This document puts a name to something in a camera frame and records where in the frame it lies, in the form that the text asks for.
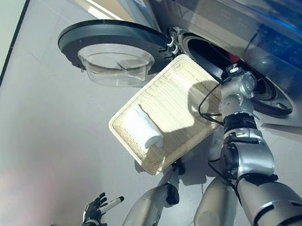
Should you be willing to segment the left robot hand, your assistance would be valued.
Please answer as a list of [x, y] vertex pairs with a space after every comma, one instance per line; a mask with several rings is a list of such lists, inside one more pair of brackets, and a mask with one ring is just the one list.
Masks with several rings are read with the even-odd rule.
[[107, 195], [102, 192], [96, 199], [89, 202], [83, 212], [83, 223], [91, 222], [92, 220], [100, 223], [102, 216], [110, 211], [118, 204], [124, 201], [124, 196], [119, 196], [111, 201], [107, 201]]

